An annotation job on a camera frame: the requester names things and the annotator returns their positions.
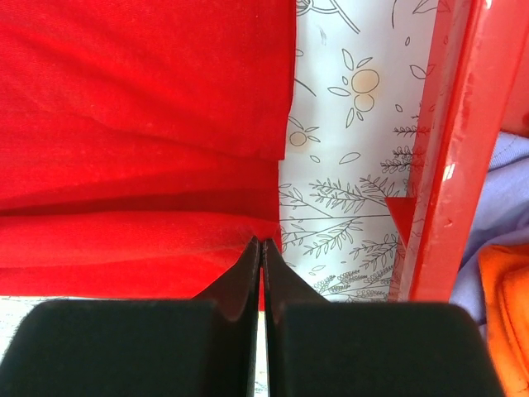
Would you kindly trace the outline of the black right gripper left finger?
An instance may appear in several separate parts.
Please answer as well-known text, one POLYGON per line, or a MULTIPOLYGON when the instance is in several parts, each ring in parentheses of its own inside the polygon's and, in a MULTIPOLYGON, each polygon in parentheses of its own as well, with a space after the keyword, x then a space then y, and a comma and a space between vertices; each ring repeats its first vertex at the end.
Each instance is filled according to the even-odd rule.
POLYGON ((260 243, 189 300, 51 300, 21 321, 4 396, 250 396, 260 243))

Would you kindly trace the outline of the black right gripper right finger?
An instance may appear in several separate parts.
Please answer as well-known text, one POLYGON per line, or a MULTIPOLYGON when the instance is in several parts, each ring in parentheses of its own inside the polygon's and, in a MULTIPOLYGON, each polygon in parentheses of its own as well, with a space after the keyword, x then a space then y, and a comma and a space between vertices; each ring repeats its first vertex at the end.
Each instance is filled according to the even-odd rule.
POLYGON ((442 303, 332 303, 262 246, 273 396, 501 396, 473 319, 442 303))

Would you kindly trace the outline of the red t shirt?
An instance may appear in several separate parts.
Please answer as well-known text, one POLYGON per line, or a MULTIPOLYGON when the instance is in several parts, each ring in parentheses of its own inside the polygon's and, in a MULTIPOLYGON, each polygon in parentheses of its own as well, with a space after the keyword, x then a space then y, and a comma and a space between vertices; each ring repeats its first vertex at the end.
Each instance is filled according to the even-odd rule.
POLYGON ((292 1, 1 4, 1 293, 189 298, 280 238, 292 1))

